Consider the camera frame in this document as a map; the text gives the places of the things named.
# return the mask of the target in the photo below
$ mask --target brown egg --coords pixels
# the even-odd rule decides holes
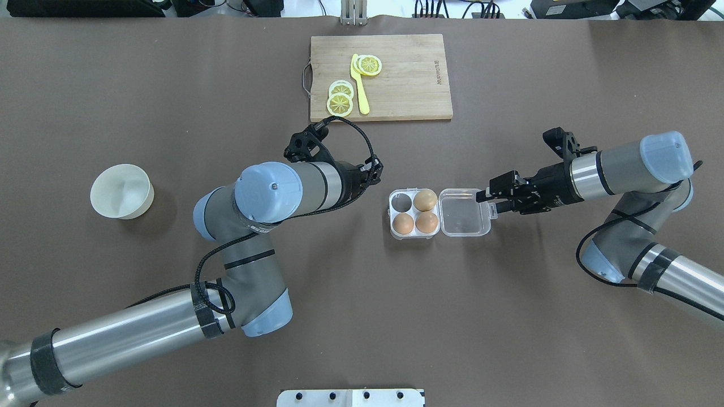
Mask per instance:
[[[392,221],[392,227],[401,235],[407,235],[412,232],[414,226],[415,221],[413,221],[412,217],[408,214],[398,214]]]
[[[415,226],[417,226],[417,229],[422,233],[433,233],[435,229],[437,229],[438,223],[439,220],[437,216],[432,212],[421,212],[417,216]]]
[[[429,189],[420,190],[413,199],[413,204],[419,211],[431,211],[437,204],[437,195]]]

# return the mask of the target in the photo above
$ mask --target brown table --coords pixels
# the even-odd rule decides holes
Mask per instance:
[[[281,389],[423,387],[428,406],[715,406],[720,333],[638,290],[587,277],[578,240],[616,198],[506,214],[483,238],[398,242],[396,188],[484,187],[557,157],[562,126],[609,148],[686,137],[696,196],[660,241],[724,264],[724,25],[420,21],[344,28],[313,19],[5,20],[0,25],[3,338],[116,311],[189,282],[212,245],[193,204],[243,168],[282,160],[308,120],[300,74],[312,35],[442,33],[455,117],[368,123],[383,182],[342,211],[273,232],[294,319],[241,331],[89,382],[47,406],[273,406]],[[365,157],[335,126],[339,159]],[[156,200],[104,219],[88,191],[131,162]],[[206,278],[222,273],[219,259]]]

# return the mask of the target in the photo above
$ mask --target cutting board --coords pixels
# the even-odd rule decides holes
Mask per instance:
[[[369,114],[359,112],[357,87],[350,76],[352,54],[372,54],[382,60],[377,76],[363,76]],[[330,114],[327,92],[332,82],[355,86],[354,122],[441,120],[453,118],[450,84],[442,34],[346,35],[312,37],[310,120]]]

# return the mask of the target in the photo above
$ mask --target clear plastic egg carton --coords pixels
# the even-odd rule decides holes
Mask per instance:
[[[395,230],[394,227],[392,227],[392,223],[395,221],[395,217],[398,214],[402,213],[410,215],[413,222],[417,222],[417,218],[422,213],[422,211],[418,210],[413,205],[413,200],[415,199],[415,195],[417,195],[423,189],[427,188],[398,189],[394,190],[390,194],[387,205],[387,214],[389,214],[390,216],[390,232],[392,232],[392,236],[395,239],[430,239],[440,231],[440,210],[438,203],[435,203],[435,206],[432,208],[431,211],[429,211],[435,214],[435,216],[437,217],[437,226],[435,227],[435,230],[431,233],[422,233],[420,230],[418,230],[417,226],[414,225],[412,232],[408,233],[407,235],[401,235],[397,232],[397,230]]]
[[[440,230],[451,238],[475,238],[486,235],[492,228],[492,219],[497,219],[495,203],[477,202],[477,188],[448,188],[442,190],[435,207],[431,210],[437,216],[438,223],[431,233],[422,233],[415,225],[407,235],[400,234],[393,227],[395,217],[407,213],[416,222],[421,211],[413,201],[423,188],[394,190],[388,199],[387,214],[390,216],[390,233],[395,239],[430,239]]]

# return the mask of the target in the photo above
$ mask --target yellow knife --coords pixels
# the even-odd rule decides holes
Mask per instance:
[[[369,113],[369,103],[367,102],[367,95],[364,93],[364,87],[362,86],[362,76],[355,69],[355,60],[357,54],[352,55],[352,62],[350,63],[350,76],[357,82],[357,103],[360,105],[360,113]]]

